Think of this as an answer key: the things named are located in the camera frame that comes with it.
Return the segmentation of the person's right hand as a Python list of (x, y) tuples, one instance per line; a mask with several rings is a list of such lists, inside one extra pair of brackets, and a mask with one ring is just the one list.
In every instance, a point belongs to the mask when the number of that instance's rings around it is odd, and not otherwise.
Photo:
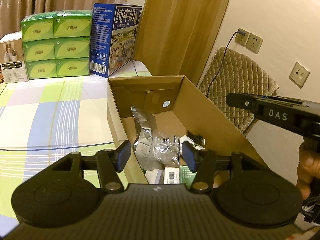
[(305, 200), (310, 196), (310, 184), (313, 178), (319, 179), (320, 158), (319, 153), (308, 150), (306, 145), (302, 143), (299, 148), (299, 164), (297, 167), (297, 183), (302, 198)]

